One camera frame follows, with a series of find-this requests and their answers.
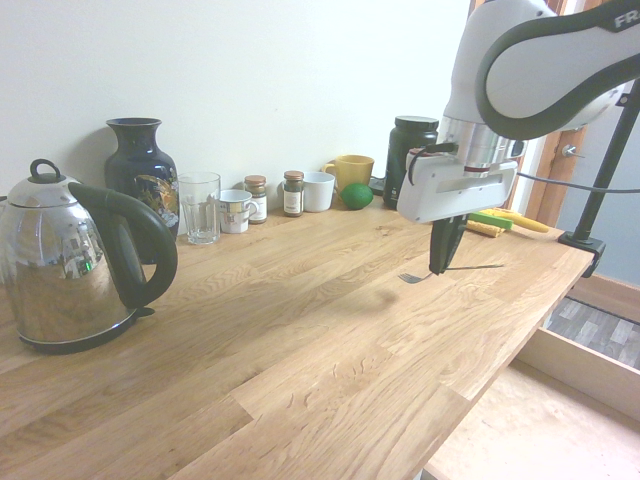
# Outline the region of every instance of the kettle base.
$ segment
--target kettle base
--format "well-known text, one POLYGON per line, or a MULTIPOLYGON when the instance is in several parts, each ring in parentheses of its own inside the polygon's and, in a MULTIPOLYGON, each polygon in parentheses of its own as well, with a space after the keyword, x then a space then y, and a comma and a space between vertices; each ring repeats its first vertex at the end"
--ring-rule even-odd
POLYGON ((129 316, 129 318, 124 320, 122 323, 119 323, 115 327, 92 337, 83 338, 81 340, 75 340, 72 342, 34 342, 33 340, 29 340, 22 335, 20 335, 20 340, 22 340, 27 345, 32 346, 36 351, 46 353, 48 355, 68 355, 70 353, 83 352, 85 350, 90 350, 92 348, 99 347, 100 345, 104 345, 114 338, 119 337, 125 331, 127 331, 139 317, 146 317, 148 315, 152 315, 153 313, 155 313, 155 311, 152 308, 138 308, 129 316))

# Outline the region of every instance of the small white cup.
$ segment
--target small white cup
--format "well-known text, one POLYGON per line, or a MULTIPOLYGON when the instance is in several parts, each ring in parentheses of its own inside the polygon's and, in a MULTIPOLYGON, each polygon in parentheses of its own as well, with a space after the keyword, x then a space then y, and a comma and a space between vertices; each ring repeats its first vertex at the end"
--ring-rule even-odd
POLYGON ((329 210, 335 181, 336 177, 330 173, 304 172, 304 211, 329 210))
POLYGON ((249 228, 249 217, 258 211, 258 204, 251 200, 250 192, 223 190, 220 192, 218 208, 220 229, 224 233, 242 233, 249 228))

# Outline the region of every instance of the clear glass tumbler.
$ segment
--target clear glass tumbler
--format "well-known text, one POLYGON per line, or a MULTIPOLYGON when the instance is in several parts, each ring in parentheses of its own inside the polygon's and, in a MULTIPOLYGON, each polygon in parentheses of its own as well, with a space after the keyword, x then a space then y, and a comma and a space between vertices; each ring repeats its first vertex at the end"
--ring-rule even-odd
POLYGON ((178 183, 189 242, 203 245, 218 241, 220 175, 213 172, 183 173, 178 176, 178 183))

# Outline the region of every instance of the black container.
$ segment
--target black container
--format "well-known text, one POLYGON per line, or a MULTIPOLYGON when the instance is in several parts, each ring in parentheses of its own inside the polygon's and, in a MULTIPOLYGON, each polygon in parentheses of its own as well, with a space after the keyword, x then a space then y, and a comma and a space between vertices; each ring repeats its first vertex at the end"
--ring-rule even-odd
POLYGON ((438 138, 438 121, 429 117, 396 117, 396 128, 389 136, 387 154, 387 173, 385 176, 382 199, 385 205, 394 210, 398 206, 400 189, 407 173, 407 153, 412 148, 433 145, 438 138))
MULTIPOLYGON (((118 139, 118 150, 105 163, 108 188, 147 204, 176 238, 180 221, 178 175, 173 159, 158 148, 155 118, 118 118, 107 121, 118 139)), ((130 225, 140 261, 156 263, 154 239, 130 225)))

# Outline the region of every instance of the dark blue vase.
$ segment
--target dark blue vase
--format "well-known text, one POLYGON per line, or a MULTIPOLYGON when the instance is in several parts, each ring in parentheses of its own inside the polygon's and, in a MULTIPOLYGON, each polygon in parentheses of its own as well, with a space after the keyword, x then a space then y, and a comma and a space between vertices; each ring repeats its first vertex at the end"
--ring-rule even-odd
MULTIPOLYGON (((118 139, 118 150, 104 166, 106 185, 146 203, 164 221, 175 239, 180 222, 178 175, 173 159, 158 148, 155 118, 108 120, 118 139)), ((140 261, 155 263, 154 239, 130 225, 140 261)))

